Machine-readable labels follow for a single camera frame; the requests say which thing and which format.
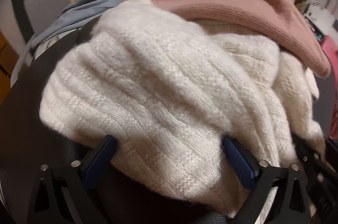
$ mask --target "blue textured pad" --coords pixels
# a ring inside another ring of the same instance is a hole
[[[223,138],[223,151],[242,186],[245,189],[254,190],[256,187],[255,172],[228,136]]]

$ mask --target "blue panel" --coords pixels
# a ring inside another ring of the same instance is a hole
[[[223,151],[226,155],[226,159],[234,169],[242,186],[245,189],[254,190],[256,187],[255,172],[250,167],[248,162],[246,162],[245,158],[236,148],[234,143],[232,143],[231,139],[227,136],[223,138]]]

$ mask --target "dark tabletop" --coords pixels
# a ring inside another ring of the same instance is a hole
[[[0,107],[1,184],[17,224],[26,223],[31,189],[40,166],[48,164],[54,168],[69,164],[65,152],[69,141],[41,123],[38,109],[42,90],[56,63],[77,43],[88,39],[90,28],[68,34],[35,60]],[[321,98],[314,105],[314,114],[327,134],[335,100],[333,72],[317,82]],[[171,200],[151,192],[112,166],[102,177],[97,194],[112,223],[134,224],[140,220],[190,223],[207,212],[202,205]]]

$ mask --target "pink chair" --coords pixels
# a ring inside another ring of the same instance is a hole
[[[320,46],[324,50],[328,59],[331,62],[333,72],[335,74],[335,83],[336,83],[336,103],[333,109],[331,129],[329,136],[334,139],[338,139],[338,47],[335,44],[334,40],[330,36],[325,36]]]

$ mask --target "white knit sweater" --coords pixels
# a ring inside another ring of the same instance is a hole
[[[221,151],[223,135],[273,166],[296,160],[288,120],[316,145],[323,139],[319,126],[310,132],[310,104],[302,118],[287,106],[294,97],[283,70],[293,67],[280,63],[278,46],[252,32],[225,33],[227,25],[208,32],[207,23],[187,22],[149,1],[107,11],[92,40],[57,64],[40,117],[87,146],[115,136],[117,169],[162,195],[233,217],[248,191]],[[305,78],[302,68],[290,72]],[[298,84],[306,86],[297,95],[308,98],[306,79]]]

